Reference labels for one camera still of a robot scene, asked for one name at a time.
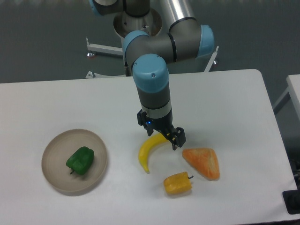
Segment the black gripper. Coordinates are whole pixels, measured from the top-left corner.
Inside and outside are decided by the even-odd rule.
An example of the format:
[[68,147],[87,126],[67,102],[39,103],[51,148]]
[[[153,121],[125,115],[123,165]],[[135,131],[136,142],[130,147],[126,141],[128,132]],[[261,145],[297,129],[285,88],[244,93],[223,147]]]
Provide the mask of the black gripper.
[[161,133],[171,142],[173,150],[176,150],[178,147],[181,148],[186,142],[184,129],[173,126],[172,110],[167,115],[158,119],[148,117],[145,111],[139,111],[137,113],[137,122],[140,126],[144,127],[148,136],[151,136],[154,130]]

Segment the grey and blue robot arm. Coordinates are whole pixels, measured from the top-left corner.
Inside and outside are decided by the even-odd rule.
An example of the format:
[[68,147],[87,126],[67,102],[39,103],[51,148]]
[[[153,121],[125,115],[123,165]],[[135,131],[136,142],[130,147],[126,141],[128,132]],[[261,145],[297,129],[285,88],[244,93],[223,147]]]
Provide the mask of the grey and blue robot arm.
[[151,135],[158,131],[173,149],[186,141],[184,129],[172,124],[172,106],[167,64],[205,57],[214,51],[210,26],[201,25],[187,0],[163,0],[161,6],[169,31],[151,35],[157,16],[148,0],[91,0],[92,11],[100,16],[116,14],[121,22],[115,31],[123,37],[122,55],[137,87],[141,110],[138,124]]

